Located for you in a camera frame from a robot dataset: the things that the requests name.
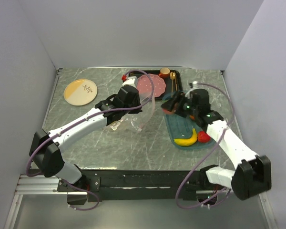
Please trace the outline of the clear zip top bag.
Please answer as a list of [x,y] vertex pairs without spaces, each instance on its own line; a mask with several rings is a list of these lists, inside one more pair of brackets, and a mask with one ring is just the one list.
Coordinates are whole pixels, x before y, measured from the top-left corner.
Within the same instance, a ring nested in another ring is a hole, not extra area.
[[[155,111],[155,97],[154,95],[149,102],[142,107],[142,112],[139,114],[126,114],[119,122],[120,126],[116,131],[130,130],[133,132],[140,132],[142,128],[148,123]],[[105,130],[113,131],[109,126]]]

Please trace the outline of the pink peach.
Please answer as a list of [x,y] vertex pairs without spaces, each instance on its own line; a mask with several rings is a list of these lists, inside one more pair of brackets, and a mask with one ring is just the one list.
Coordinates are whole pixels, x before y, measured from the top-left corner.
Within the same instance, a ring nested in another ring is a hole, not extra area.
[[173,115],[175,113],[175,109],[169,111],[169,110],[166,110],[166,109],[163,109],[163,112],[167,115]]

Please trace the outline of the yellow starfruit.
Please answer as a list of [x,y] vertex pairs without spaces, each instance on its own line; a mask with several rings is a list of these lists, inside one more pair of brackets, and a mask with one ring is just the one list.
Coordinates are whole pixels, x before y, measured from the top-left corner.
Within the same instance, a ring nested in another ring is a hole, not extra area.
[[113,122],[112,124],[110,124],[110,128],[113,130],[113,131],[116,131],[120,126],[120,122],[119,121],[115,121]]

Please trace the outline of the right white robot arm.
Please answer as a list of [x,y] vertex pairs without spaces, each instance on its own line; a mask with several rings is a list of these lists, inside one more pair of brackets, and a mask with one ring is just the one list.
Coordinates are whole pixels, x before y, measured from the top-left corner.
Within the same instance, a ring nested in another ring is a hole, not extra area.
[[271,162],[259,156],[230,129],[227,121],[211,109],[205,89],[176,92],[162,104],[162,109],[193,121],[222,148],[234,165],[234,170],[212,165],[201,169],[200,187],[210,190],[220,185],[233,190],[240,200],[269,191],[272,187]]

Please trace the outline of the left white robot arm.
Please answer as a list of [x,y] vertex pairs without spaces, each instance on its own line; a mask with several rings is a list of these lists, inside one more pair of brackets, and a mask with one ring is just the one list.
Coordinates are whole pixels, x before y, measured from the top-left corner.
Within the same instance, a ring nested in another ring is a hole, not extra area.
[[88,113],[63,127],[49,132],[43,129],[37,131],[31,144],[26,175],[33,176],[29,169],[31,164],[35,163],[45,177],[55,176],[63,179],[73,191],[81,191],[85,186],[83,174],[76,165],[64,161],[63,151],[91,132],[119,121],[126,114],[138,114],[141,111],[142,104],[137,87],[125,84],[117,94],[100,101]]

